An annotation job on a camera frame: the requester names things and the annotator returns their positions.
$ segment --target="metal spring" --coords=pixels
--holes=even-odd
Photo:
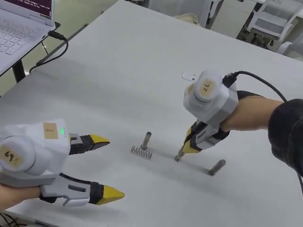
[[[131,152],[135,155],[147,158],[147,159],[151,159],[152,158],[152,153],[147,151],[147,150],[143,150],[141,148],[137,148],[135,145],[133,145]]]
[[[224,159],[221,159],[216,163],[216,165],[213,166],[211,170],[209,170],[208,174],[210,176],[215,176],[216,173],[218,173],[226,164],[226,161]]]
[[[183,144],[183,146],[180,148],[178,154],[175,156],[175,161],[177,161],[177,162],[181,161],[181,158],[185,155],[183,152],[184,147],[185,147],[185,144]]]

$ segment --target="laptop keyboard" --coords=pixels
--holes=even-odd
[[[43,27],[28,27],[0,19],[0,54],[13,55],[23,45],[43,31]]]

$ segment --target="floor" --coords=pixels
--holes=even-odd
[[[117,0],[55,0],[55,21],[61,24],[58,32],[69,37],[84,24],[92,22],[102,11],[108,9]],[[44,41],[46,49],[51,52],[60,42],[47,38]],[[34,66],[37,61],[46,56],[42,45],[36,47],[24,59],[26,71]],[[0,95],[10,90],[16,84],[12,70],[0,77]]]

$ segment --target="human hand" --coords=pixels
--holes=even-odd
[[[234,112],[221,124],[221,129],[223,131],[267,129],[271,114],[282,103],[260,96],[243,98],[239,100]]]
[[[24,200],[38,198],[40,188],[11,188],[0,184],[0,210],[6,210]]]

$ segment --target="laptop screen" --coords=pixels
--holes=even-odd
[[[52,0],[5,0],[15,5],[24,7],[44,16],[52,15]]]

